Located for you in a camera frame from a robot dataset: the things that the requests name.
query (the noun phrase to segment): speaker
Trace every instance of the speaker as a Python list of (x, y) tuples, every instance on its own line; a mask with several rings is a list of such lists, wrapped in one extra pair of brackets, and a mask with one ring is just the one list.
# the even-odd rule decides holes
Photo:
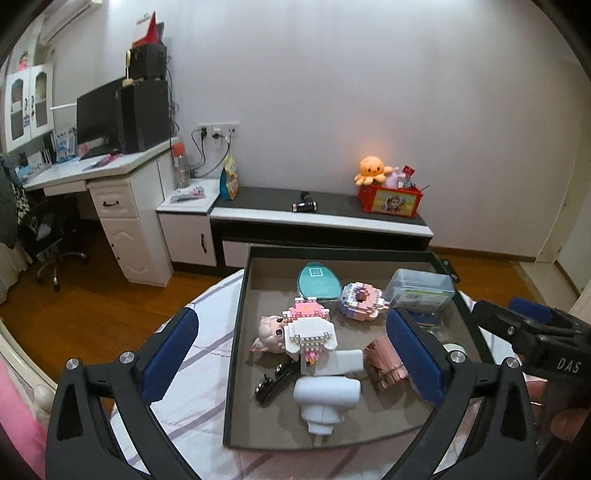
[(129, 78), (134, 80), (166, 79), (166, 47), (162, 44), (146, 43), (130, 50)]

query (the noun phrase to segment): blue gripper pad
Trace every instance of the blue gripper pad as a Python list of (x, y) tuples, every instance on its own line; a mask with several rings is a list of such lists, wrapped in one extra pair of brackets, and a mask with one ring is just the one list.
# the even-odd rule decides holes
[(551, 308), (526, 300), (522, 297), (513, 297), (511, 301), (509, 301), (509, 310), (544, 325), (550, 323), (552, 320)]
[(421, 398), (440, 405), (451, 377), (443, 345), (431, 333), (423, 332), (403, 309), (388, 312), (386, 334)]
[(141, 376), (140, 396), (146, 405), (163, 399), (198, 332), (197, 313), (184, 307), (138, 352), (140, 361), (143, 353), (151, 357)]

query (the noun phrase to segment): desk drawer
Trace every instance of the desk drawer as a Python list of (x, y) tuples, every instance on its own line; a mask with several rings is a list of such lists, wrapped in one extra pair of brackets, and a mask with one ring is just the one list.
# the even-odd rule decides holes
[(131, 185), (125, 181), (90, 185), (90, 194), (100, 218), (139, 217)]

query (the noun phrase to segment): plush toy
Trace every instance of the plush toy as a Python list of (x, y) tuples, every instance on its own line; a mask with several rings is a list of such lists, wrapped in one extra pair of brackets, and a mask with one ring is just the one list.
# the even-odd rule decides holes
[(371, 185), (374, 180), (379, 183), (386, 181), (386, 175), (393, 172), (392, 167), (384, 167), (378, 157), (365, 157), (359, 163), (359, 173), (355, 176), (355, 184)]
[(400, 171), (399, 167), (394, 167), (392, 170), (392, 174), (388, 175), (386, 181), (383, 183), (383, 186), (387, 189), (394, 189), (398, 188), (398, 182), (404, 182), (406, 179), (406, 175)]

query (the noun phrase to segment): black tray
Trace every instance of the black tray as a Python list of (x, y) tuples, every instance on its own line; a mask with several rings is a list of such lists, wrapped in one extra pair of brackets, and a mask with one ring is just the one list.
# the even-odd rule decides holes
[[(353, 375), (362, 382), (360, 403), (346, 413), (343, 423), (313, 446), (306, 422), (293, 401), (293, 384), (288, 385), (268, 406), (254, 400), (254, 389), (264, 374), (274, 369), (284, 356), (249, 351), (256, 337), (261, 315), (281, 315), (298, 296), (296, 281), (310, 261), (329, 267), (342, 285), (363, 281), (385, 289), (399, 268), (447, 273), (432, 252), (363, 251), (328, 248), (251, 247), (238, 304), (232, 359), (226, 396), (223, 444), (230, 448), (297, 451), (359, 445), (419, 429), (431, 413), (432, 404), (423, 401), (407, 381), (379, 393), (365, 372)], [(331, 308), (339, 349), (363, 349), (385, 334), (384, 320), (351, 320)], [(443, 309), (443, 324), (451, 341), (462, 345), (471, 360), (493, 363), (490, 351), (472, 322), (461, 295)]]

